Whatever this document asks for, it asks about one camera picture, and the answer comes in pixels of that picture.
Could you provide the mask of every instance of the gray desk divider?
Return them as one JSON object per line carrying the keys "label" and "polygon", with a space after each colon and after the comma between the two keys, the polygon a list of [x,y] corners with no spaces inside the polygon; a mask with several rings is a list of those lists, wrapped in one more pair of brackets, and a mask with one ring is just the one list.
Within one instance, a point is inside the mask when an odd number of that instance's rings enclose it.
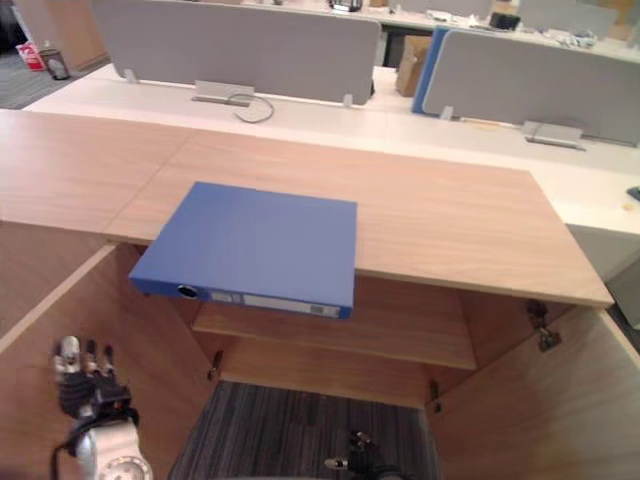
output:
{"label": "gray desk divider", "polygon": [[591,31],[604,38],[618,19],[618,11],[575,0],[521,0],[518,15],[528,28],[553,28],[571,33]]}
{"label": "gray desk divider", "polygon": [[527,28],[566,30],[576,0],[520,0],[518,15]]}
{"label": "gray desk divider", "polygon": [[257,93],[364,104],[380,24],[253,6],[93,0],[118,75],[253,87]]}
{"label": "gray desk divider", "polygon": [[638,48],[640,47],[640,20],[636,23],[636,26],[631,30],[631,35],[627,39],[627,46],[629,48]]}
{"label": "gray desk divider", "polygon": [[399,3],[405,12],[441,10],[461,17],[475,14],[479,18],[488,17],[493,8],[493,0],[400,0]]}
{"label": "gray desk divider", "polygon": [[625,23],[627,25],[637,25],[640,24],[640,1],[635,0],[633,3],[633,7],[631,10],[627,12],[625,16]]}
{"label": "gray desk divider", "polygon": [[422,108],[439,115],[576,127],[640,143],[640,62],[455,30],[444,38]]}

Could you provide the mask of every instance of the robot finger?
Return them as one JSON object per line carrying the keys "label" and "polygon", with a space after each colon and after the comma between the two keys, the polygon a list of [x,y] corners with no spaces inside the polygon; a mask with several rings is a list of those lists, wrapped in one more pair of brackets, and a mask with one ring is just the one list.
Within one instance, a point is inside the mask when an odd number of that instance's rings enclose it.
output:
{"label": "robot finger", "polygon": [[83,368],[87,375],[100,375],[98,363],[96,361],[96,342],[95,340],[87,340],[87,347],[83,355]]}
{"label": "robot finger", "polygon": [[64,337],[55,348],[54,368],[56,374],[64,376],[81,370],[80,340],[77,337]]}
{"label": "robot finger", "polygon": [[111,345],[106,345],[104,347],[104,368],[102,369],[104,374],[108,377],[115,378],[116,370],[113,366],[113,347]]}

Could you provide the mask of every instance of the blue desk divider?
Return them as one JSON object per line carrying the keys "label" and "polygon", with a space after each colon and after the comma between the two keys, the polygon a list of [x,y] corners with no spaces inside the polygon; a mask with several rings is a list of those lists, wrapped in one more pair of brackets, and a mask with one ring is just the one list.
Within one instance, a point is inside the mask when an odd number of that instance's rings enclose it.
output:
{"label": "blue desk divider", "polygon": [[438,56],[440,55],[440,49],[442,48],[444,37],[446,37],[447,33],[451,30],[453,29],[449,27],[436,27],[433,32],[431,46],[429,47],[429,53],[427,54],[427,60],[424,62],[424,67],[422,68],[420,79],[418,80],[418,86],[416,87],[416,94],[413,97],[413,103],[411,104],[411,111],[413,113],[424,113],[424,110],[422,109],[424,97],[427,95],[429,83],[431,82],[431,77],[433,76],[436,63],[438,62]]}

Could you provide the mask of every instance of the cable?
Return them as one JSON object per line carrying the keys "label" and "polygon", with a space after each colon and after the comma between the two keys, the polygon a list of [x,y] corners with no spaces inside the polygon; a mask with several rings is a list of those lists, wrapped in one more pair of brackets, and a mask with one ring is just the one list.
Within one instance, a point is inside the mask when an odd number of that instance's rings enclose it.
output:
{"label": "cable", "polygon": [[60,450],[65,450],[68,446],[69,442],[66,441],[53,449],[53,452],[51,453],[51,460],[49,461],[49,478],[51,480],[58,480],[58,453]]}
{"label": "cable", "polygon": [[273,106],[273,104],[269,100],[267,100],[264,97],[259,97],[257,95],[253,95],[251,93],[234,93],[233,95],[229,95],[227,97],[226,104],[229,105],[231,103],[231,100],[233,100],[234,98],[238,98],[238,97],[248,98],[249,100],[260,100],[267,107],[269,107],[269,113],[265,117],[258,118],[257,120],[246,118],[246,117],[243,117],[242,115],[240,115],[238,112],[233,112],[233,114],[236,117],[238,117],[241,121],[243,121],[244,123],[262,123],[262,122],[266,122],[271,117],[273,117],[274,113],[276,113],[276,108]]}

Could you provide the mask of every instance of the wooden shelf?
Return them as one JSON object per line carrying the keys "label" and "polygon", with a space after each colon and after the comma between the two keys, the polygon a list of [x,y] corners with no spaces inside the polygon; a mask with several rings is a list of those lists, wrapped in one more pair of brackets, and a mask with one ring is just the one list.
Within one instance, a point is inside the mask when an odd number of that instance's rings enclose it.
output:
{"label": "wooden shelf", "polygon": [[207,303],[193,329],[476,368],[457,291],[360,275],[354,295],[348,320]]}
{"label": "wooden shelf", "polygon": [[[417,363],[252,338],[198,335],[199,343],[205,344],[203,350],[224,349],[223,380],[421,409],[427,402],[426,376]],[[209,342],[211,349],[206,348]]]}

